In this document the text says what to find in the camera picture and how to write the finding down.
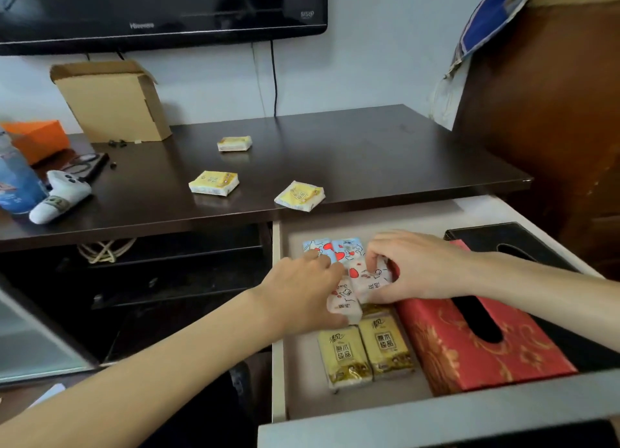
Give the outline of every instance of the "plastic bottle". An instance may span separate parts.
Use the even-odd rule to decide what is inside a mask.
[[[27,213],[48,196],[24,155],[0,131],[0,207],[14,215]]]

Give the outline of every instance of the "forearm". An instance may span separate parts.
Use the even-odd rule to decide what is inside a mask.
[[[7,447],[134,448],[228,368],[280,337],[253,290],[0,426]]]
[[[620,351],[620,284],[499,253],[485,255],[480,295]]]

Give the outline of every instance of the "tv brand logo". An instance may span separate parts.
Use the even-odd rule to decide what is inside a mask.
[[[154,29],[155,24],[153,22],[149,22],[147,24],[135,24],[133,22],[129,23],[129,28],[137,30],[137,29]]]

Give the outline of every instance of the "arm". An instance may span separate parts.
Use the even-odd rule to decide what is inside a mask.
[[[316,251],[257,288],[0,426],[2,446],[134,448],[207,384],[286,334],[346,326],[327,311],[344,268]]]
[[[409,297],[476,294],[546,319],[620,352],[620,284],[547,267],[499,252],[463,251],[427,234],[382,233],[368,245],[368,269],[377,255],[401,274],[380,288],[375,302]]]

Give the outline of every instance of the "left hand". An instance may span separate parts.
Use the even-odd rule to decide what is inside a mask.
[[[345,268],[312,249],[301,258],[275,264],[253,292],[281,335],[346,327],[342,314],[327,310],[327,298],[338,286]]]

